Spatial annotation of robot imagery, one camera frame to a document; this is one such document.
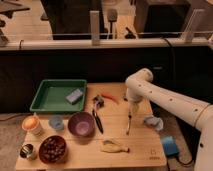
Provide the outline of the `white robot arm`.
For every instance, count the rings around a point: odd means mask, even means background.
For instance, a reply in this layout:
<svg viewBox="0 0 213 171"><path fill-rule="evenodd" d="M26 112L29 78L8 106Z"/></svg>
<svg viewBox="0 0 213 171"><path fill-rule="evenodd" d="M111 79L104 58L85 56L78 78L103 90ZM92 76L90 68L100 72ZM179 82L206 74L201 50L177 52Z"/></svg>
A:
<svg viewBox="0 0 213 171"><path fill-rule="evenodd" d="M194 171L213 171L213 105L156 86L152 80L147 68L130 75L125 81L128 101L139 103L146 98L199 130Z"/></svg>

